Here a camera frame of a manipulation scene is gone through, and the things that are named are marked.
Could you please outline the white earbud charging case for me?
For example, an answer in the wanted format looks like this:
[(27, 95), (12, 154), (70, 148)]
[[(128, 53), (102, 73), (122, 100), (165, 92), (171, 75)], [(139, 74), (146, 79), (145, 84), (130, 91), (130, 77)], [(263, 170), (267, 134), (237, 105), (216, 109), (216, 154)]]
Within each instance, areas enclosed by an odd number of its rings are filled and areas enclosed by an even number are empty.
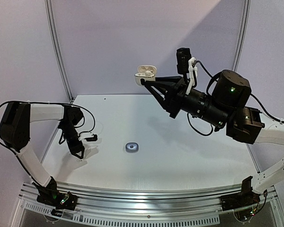
[(155, 81), (157, 68), (153, 65), (140, 65), (137, 68), (137, 73), (135, 73), (134, 78), (137, 85), (143, 87), (141, 80), (145, 81)]

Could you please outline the blue-grey earbud charging case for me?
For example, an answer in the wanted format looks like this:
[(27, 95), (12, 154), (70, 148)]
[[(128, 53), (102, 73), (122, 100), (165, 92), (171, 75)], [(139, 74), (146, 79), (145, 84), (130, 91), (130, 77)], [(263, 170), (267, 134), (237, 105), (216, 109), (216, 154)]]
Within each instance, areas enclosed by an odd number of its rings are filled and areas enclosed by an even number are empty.
[(125, 145), (125, 151), (128, 153), (135, 153), (139, 150), (139, 145), (136, 142), (128, 142)]

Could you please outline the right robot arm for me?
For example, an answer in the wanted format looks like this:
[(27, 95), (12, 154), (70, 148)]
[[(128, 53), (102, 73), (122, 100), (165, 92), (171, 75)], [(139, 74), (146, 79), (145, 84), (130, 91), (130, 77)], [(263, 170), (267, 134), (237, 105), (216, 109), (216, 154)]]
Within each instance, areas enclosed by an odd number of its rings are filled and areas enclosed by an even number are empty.
[(160, 106), (176, 118), (180, 111), (188, 117), (199, 118), (211, 125), (211, 131), (226, 129), (226, 135), (246, 143), (284, 145), (284, 121), (272, 117), (265, 109), (247, 107), (251, 93), (249, 81), (231, 70), (222, 70), (211, 77), (212, 93), (196, 90), (197, 73), (189, 76), (160, 77), (154, 74), (138, 80)]

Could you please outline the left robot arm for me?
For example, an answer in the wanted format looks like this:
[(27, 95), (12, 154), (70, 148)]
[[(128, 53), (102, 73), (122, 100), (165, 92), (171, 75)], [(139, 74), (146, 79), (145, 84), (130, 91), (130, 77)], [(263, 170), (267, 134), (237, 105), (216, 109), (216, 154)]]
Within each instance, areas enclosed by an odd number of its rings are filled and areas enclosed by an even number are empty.
[(15, 152), (17, 159), (37, 185), (47, 187), (52, 179), (42, 166), (30, 142), (32, 122), (56, 120), (70, 153), (84, 158), (85, 148), (75, 126), (83, 119), (79, 107), (68, 104), (43, 104), (9, 101), (0, 122), (0, 139)]

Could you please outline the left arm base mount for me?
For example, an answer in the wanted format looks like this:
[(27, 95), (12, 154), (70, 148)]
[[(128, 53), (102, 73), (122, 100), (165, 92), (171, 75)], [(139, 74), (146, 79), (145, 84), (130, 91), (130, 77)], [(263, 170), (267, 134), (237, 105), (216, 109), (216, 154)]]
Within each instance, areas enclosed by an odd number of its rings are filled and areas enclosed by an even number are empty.
[(78, 196), (71, 192), (60, 192), (54, 189), (38, 187), (37, 201), (53, 206), (56, 210), (75, 210)]

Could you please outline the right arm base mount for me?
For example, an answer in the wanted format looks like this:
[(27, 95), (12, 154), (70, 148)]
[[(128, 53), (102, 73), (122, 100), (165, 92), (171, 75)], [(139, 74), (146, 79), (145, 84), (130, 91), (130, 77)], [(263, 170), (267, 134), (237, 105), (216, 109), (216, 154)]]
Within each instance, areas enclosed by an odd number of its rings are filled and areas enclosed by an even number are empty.
[(223, 195), (220, 197), (220, 202), (223, 211), (235, 210), (260, 202), (260, 194), (252, 191)]

